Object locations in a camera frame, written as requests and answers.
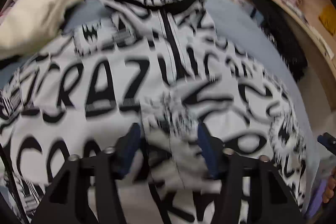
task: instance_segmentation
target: zipper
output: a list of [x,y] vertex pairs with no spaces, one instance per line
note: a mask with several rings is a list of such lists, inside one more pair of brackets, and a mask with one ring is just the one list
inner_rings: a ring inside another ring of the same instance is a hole
[[163,20],[163,26],[165,28],[167,42],[169,43],[171,50],[173,52],[174,63],[176,68],[176,80],[184,79],[185,77],[189,77],[190,75],[187,73],[186,69],[183,67],[180,57],[179,49],[177,48],[177,44],[171,30],[171,26],[168,20],[167,13],[164,9],[160,9],[160,14]]

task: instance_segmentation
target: hand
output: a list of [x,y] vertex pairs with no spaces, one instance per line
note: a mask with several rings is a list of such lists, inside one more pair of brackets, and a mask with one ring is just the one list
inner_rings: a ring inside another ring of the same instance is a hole
[[325,191],[322,195],[323,203],[328,203],[330,199],[334,196],[334,188],[336,186],[336,167],[332,170],[331,176],[327,181],[327,185],[325,187]]

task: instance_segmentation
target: metal screw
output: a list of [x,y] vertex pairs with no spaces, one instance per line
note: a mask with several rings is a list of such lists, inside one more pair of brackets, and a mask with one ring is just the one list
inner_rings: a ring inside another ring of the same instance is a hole
[[106,154],[113,154],[114,151],[115,151],[114,147],[111,146],[104,149],[104,153]]
[[262,162],[269,162],[269,161],[271,161],[271,159],[268,156],[266,156],[266,155],[261,155],[259,157],[259,160],[261,160]]
[[235,153],[235,151],[231,148],[224,148],[223,153],[226,154],[226,155],[233,155]]
[[68,158],[69,161],[76,161],[79,160],[79,156],[76,154],[70,155]]

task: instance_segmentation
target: black cable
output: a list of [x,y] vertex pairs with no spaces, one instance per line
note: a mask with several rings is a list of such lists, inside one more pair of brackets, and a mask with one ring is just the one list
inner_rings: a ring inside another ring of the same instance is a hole
[[14,194],[14,199],[15,199],[17,208],[19,209],[19,212],[21,214],[21,217],[22,217],[25,224],[30,224],[29,220],[27,218],[26,212],[23,209],[19,193],[17,191],[16,183],[15,183],[13,172],[12,172],[13,167],[9,164],[9,162],[7,160],[7,157],[6,157],[6,153],[3,150],[3,147],[2,147],[1,144],[0,144],[0,158],[1,158],[1,160],[4,164],[4,166],[5,166],[5,170],[7,171],[8,178],[9,178],[9,183],[11,184],[13,194]]

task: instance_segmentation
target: black metal clamp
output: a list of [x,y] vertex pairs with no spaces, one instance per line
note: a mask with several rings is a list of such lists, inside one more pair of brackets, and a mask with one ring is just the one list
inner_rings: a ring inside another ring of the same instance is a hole
[[[115,180],[129,172],[140,142],[141,129],[135,123],[114,147],[93,157],[71,155],[48,186],[31,224],[126,224]],[[209,176],[222,181],[211,224],[238,223],[243,177],[250,177],[248,224],[304,223],[289,187],[267,156],[251,159],[223,149],[203,123],[199,124],[198,143]],[[95,177],[98,220],[88,204],[91,176]]]

